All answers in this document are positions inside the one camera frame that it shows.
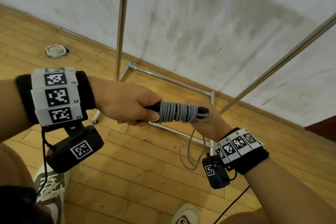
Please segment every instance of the shoe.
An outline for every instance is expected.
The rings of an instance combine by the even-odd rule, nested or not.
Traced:
[[[58,207],[58,218],[54,224],[65,224],[64,218],[64,197],[70,180],[70,171],[63,174],[56,173],[47,164],[47,183],[37,197],[36,203],[47,205],[55,203]],[[36,192],[40,190],[45,181],[44,164],[36,171],[34,176],[34,188]]]
[[[182,205],[173,216],[170,224],[201,224],[200,213],[195,205]]]

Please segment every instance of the coiled cable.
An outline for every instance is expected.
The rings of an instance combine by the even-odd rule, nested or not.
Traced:
[[[158,123],[165,123],[165,122],[183,122],[183,123],[191,123],[194,120],[200,121],[200,122],[209,122],[211,120],[211,113],[209,112],[208,114],[201,114],[197,113],[198,107],[197,105],[190,105],[190,104],[185,104],[185,103],[176,103],[176,102],[165,102],[162,101],[160,105],[160,119],[158,120]],[[193,159],[191,152],[190,152],[190,146],[191,146],[191,140],[192,137],[195,133],[195,129],[191,133],[189,143],[188,145],[182,145],[179,150],[179,156],[182,164],[189,170],[195,170],[198,167],[198,164],[201,160],[201,157],[203,153],[205,152],[206,149],[206,144],[205,144],[205,138],[203,137],[203,151],[200,154],[200,156],[197,159],[197,162],[195,163],[195,160]],[[183,147],[187,147],[187,158],[192,167],[188,167],[182,159],[181,155],[181,150]]]

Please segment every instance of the shoelace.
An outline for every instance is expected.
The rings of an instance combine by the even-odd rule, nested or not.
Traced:
[[[55,198],[64,192],[65,190],[64,188],[56,189],[57,186],[62,182],[62,181],[56,182],[57,175],[58,174],[47,176],[47,183],[42,188],[40,195],[36,199],[36,202],[46,201],[51,198]],[[45,177],[40,179],[41,181],[40,186],[42,186],[42,184],[44,183],[44,180],[45,180]]]
[[[188,224],[188,222],[185,218],[181,218],[178,220],[178,224]]]

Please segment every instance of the forearm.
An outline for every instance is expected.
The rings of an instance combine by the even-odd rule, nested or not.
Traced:
[[[31,127],[13,79],[0,80],[0,142]]]
[[[271,158],[245,178],[272,223],[336,223],[336,210]]]

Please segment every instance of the gray shoe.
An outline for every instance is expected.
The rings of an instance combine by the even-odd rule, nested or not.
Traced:
[[[55,203],[58,207],[58,218],[55,224],[65,224],[64,197],[70,180],[70,171],[58,174],[47,164],[47,183],[37,197],[36,203],[47,205]],[[34,188],[38,192],[45,181],[42,164],[34,176]]]
[[[195,205],[184,204],[177,210],[170,224],[201,224],[200,213]]]

